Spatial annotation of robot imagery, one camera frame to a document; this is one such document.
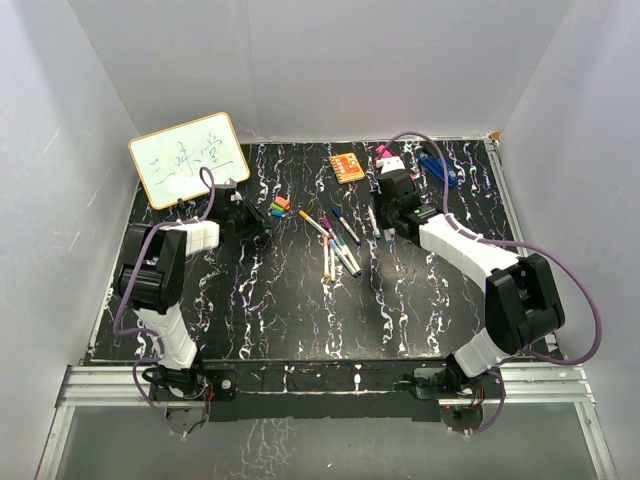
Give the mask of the orange highlighter cap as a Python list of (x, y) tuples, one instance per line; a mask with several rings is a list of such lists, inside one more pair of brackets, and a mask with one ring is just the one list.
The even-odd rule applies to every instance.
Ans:
[(283, 208), (284, 210), (289, 210), (291, 208), (291, 202), (283, 197), (277, 196), (274, 200), (274, 203)]

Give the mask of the orange highlighter marker body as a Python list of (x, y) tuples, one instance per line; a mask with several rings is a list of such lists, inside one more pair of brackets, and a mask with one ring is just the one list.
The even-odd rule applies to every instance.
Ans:
[(395, 241), (395, 230), (393, 228), (385, 229), (384, 236), (388, 244), (393, 244)]

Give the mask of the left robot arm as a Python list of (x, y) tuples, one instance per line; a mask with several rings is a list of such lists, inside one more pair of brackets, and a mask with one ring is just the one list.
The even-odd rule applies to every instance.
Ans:
[(271, 234), (271, 224), (235, 188), (216, 186), (200, 215), (157, 226), (134, 224), (124, 236), (116, 276), (121, 303), (114, 333), (150, 336), (159, 358), (143, 377), (186, 399), (200, 396), (207, 383), (180, 307), (186, 260), (218, 248), (226, 231), (264, 241)]

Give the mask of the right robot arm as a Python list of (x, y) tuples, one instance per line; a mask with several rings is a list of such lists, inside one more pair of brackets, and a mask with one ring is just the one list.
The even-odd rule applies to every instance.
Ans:
[(376, 176), (372, 192), (377, 220), (456, 267), (484, 293), (484, 327), (450, 354), (444, 369), (428, 379), (443, 391), (466, 397), (482, 375), (565, 324), (564, 309), (548, 261), (486, 244), (482, 235), (452, 214), (429, 207), (410, 174)]

